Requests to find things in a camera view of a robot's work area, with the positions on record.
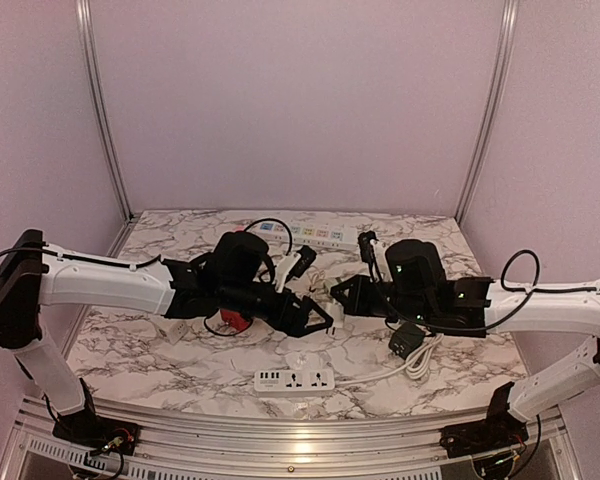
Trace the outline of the white charger plug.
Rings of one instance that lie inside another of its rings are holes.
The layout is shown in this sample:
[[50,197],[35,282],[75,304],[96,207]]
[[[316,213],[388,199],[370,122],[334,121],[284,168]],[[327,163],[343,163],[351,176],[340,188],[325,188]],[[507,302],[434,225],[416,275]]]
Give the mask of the white charger plug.
[[329,337],[334,338],[339,329],[344,327],[345,313],[344,307],[337,301],[333,301],[325,306],[325,312],[331,317],[332,324],[326,330]]

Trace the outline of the dark green charger plug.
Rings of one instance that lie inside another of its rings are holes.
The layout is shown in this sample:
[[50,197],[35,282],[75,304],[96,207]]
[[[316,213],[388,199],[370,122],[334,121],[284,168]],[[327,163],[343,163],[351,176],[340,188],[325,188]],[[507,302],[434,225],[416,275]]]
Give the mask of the dark green charger plug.
[[412,323],[404,323],[397,328],[389,339],[389,350],[402,360],[419,348],[425,338],[425,332]]

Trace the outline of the green plug adapter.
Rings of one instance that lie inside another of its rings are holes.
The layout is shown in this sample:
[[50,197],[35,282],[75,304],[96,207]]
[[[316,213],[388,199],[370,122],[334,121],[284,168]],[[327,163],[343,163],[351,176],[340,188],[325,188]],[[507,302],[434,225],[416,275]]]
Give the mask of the green plug adapter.
[[324,289],[330,291],[334,286],[339,284],[339,281],[335,278],[329,278],[324,280]]

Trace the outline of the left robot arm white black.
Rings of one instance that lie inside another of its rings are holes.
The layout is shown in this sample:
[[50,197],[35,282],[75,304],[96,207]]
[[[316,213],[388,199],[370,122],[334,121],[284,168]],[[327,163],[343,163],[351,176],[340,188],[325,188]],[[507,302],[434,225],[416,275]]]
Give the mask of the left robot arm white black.
[[224,234],[190,261],[157,256],[142,263],[72,252],[25,231],[0,252],[0,347],[13,353],[57,412],[57,425],[86,445],[105,438],[85,382],[66,363],[39,321],[41,306],[80,304],[126,308],[188,320],[219,310],[260,319],[290,337],[326,330],[332,316],[287,288],[302,274],[306,250],[273,262],[267,243],[248,231]]

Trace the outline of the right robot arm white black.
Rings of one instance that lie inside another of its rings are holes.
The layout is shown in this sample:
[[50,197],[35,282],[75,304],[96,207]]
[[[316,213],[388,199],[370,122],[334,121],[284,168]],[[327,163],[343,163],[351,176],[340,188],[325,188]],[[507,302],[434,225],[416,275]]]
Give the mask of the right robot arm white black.
[[542,411],[600,385],[600,279],[576,284],[447,278],[436,246],[416,239],[387,248],[371,232],[359,248],[369,272],[331,287],[345,314],[399,319],[434,334],[484,338],[512,332],[586,335],[575,351],[540,372],[497,389],[475,438],[495,448]]

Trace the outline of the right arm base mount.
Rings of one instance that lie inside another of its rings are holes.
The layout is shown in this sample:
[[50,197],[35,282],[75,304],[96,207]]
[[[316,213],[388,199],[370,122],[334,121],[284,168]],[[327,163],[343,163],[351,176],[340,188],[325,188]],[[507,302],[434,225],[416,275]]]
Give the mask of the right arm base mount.
[[525,424],[488,419],[441,429],[439,444],[449,458],[470,456],[479,479],[504,479],[512,473],[529,438]]

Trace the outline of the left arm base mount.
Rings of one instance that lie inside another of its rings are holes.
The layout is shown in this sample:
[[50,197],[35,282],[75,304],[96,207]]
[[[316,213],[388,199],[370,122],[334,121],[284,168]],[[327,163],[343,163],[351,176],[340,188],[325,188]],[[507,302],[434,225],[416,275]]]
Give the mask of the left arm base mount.
[[97,417],[86,422],[56,420],[52,434],[84,452],[70,454],[69,465],[79,479],[118,479],[127,470],[139,439],[138,424]]

